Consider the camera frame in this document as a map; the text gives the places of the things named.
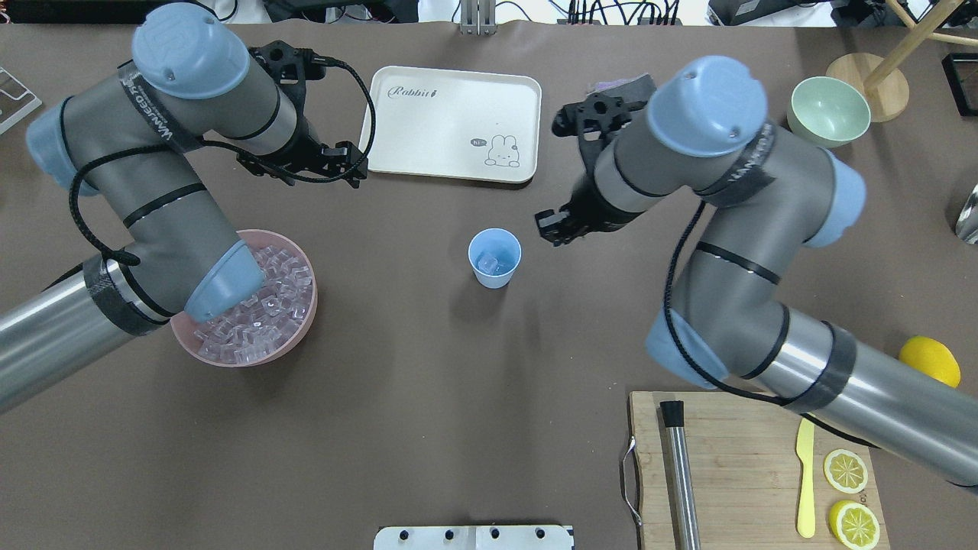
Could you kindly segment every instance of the robotic arm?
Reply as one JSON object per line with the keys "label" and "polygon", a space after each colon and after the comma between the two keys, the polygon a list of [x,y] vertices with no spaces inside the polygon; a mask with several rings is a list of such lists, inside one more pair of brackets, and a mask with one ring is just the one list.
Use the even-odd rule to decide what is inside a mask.
{"label": "robotic arm", "polygon": [[801,247],[831,244],[856,222],[858,173],[766,121],[763,87],[729,58],[686,66],[627,126],[635,107],[611,95],[574,107],[555,131],[599,131],[606,147],[592,154],[582,141],[586,173],[569,203],[537,214],[543,238],[559,246],[616,231],[683,186],[717,208],[667,289],[646,340],[652,358],[705,388],[714,385],[687,357],[715,381],[751,380],[784,408],[978,494],[978,401],[773,299]]}
{"label": "robotic arm", "polygon": [[73,192],[103,195],[134,241],[112,251],[88,232],[101,254],[0,316],[0,412],[179,311],[205,321],[261,287],[257,263],[183,154],[223,145],[199,137],[214,130],[244,150],[252,173],[292,184],[292,172],[307,170],[357,187],[366,158],[349,142],[322,145],[302,113],[305,80],[342,65],[284,42],[249,52],[207,10],[167,4],[136,30],[132,62],[31,124],[31,155],[62,186],[97,165]]}

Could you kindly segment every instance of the knife handle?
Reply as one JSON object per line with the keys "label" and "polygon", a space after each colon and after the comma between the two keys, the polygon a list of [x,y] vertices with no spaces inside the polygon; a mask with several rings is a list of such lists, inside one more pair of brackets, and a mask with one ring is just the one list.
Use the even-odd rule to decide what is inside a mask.
{"label": "knife handle", "polygon": [[812,465],[802,465],[801,491],[798,494],[798,534],[805,538],[815,536],[815,489],[812,486]]}

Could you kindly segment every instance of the mint green bowl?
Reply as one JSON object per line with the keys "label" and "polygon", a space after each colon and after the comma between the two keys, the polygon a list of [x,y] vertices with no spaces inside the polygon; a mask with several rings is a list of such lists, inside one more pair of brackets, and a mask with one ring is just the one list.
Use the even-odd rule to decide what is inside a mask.
{"label": "mint green bowl", "polygon": [[791,93],[788,126],[816,145],[839,147],[869,129],[869,104],[848,83],[813,76],[799,82]]}

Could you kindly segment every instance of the wooden cutting board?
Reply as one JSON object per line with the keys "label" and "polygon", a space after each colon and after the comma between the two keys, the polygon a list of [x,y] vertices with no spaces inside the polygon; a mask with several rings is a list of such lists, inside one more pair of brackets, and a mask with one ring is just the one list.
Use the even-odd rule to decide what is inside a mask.
{"label": "wooden cutting board", "polygon": [[[845,550],[828,528],[838,500],[866,504],[879,520],[879,550],[889,550],[869,449],[815,428],[815,512],[812,538],[795,530],[801,462],[795,437],[801,417],[777,406],[714,391],[633,391],[630,409],[639,463],[640,512],[645,550],[678,548],[673,531],[659,401],[679,399],[686,409],[689,470],[702,547],[708,550]],[[825,455],[838,448],[860,456],[869,480],[859,494],[832,488],[822,473]]]}

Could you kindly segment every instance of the brown table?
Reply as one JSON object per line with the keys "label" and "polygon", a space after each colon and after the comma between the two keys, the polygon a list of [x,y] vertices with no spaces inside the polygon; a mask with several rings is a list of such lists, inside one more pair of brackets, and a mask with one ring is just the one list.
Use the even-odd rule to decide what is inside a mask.
{"label": "brown table", "polygon": [[[252,45],[310,46],[368,80],[386,65],[527,74],[543,86],[543,128],[592,82],[644,71],[661,81],[706,54],[750,65],[783,120],[798,81],[846,52],[885,55],[905,32],[456,29],[236,31]],[[128,59],[131,32],[2,26],[0,65],[50,107]],[[937,338],[962,362],[961,390],[978,394],[978,249],[951,231],[976,183],[978,122],[957,115],[940,66],[947,48],[914,52],[907,111],[837,150],[867,180],[866,211],[836,245],[803,252],[779,297],[887,353],[913,334]],[[359,135],[358,94],[341,71],[310,85],[307,113],[322,138]],[[31,162],[24,130],[0,136],[0,310],[94,252],[65,192]],[[308,252],[322,287],[316,322],[287,357],[247,370],[199,363],[163,329],[0,418],[0,547],[362,549],[382,526],[491,522],[573,525],[584,549],[636,546],[618,480],[627,395],[689,390],[643,342],[692,195],[554,250],[532,214],[569,196],[581,170],[569,139],[543,135],[536,177],[521,190],[390,175],[360,190],[290,189],[250,177],[223,151],[191,160],[234,224],[281,232]],[[128,242],[104,201],[83,209],[107,242]],[[502,291],[481,288],[466,262],[469,238],[489,226],[523,244]],[[973,496],[885,452],[872,459],[894,548],[974,545]]]}

